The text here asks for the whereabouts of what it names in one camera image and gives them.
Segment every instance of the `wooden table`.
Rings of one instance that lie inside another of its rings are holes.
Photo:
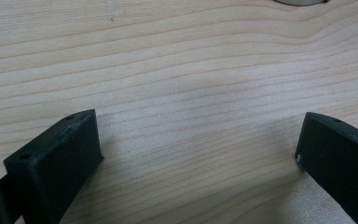
[[[0,177],[90,108],[62,223],[352,223],[294,152],[307,111],[358,128],[358,1],[0,0]]]

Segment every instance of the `wood grain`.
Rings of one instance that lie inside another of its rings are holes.
[[[358,0],[0,0],[0,177],[89,108],[62,223],[352,223],[293,157],[307,111],[358,127]]]

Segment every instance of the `black plastic block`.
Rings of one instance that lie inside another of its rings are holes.
[[[358,223],[358,129],[338,119],[307,113],[296,159]]]
[[[6,158],[25,222],[59,223],[102,159],[94,110],[60,120]]]

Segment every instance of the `metal object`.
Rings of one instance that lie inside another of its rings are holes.
[[[296,160],[358,223],[358,129],[307,113]]]
[[[60,120],[4,160],[0,223],[59,223],[102,160],[94,110]]]
[[[327,2],[326,0],[275,0],[275,1],[285,3],[287,5],[300,6],[300,7],[311,6],[311,5]]]

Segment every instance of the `light wood surface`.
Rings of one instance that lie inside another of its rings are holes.
[[[307,111],[358,127],[358,1],[0,0],[0,177],[90,108],[62,223],[352,223],[294,152]]]

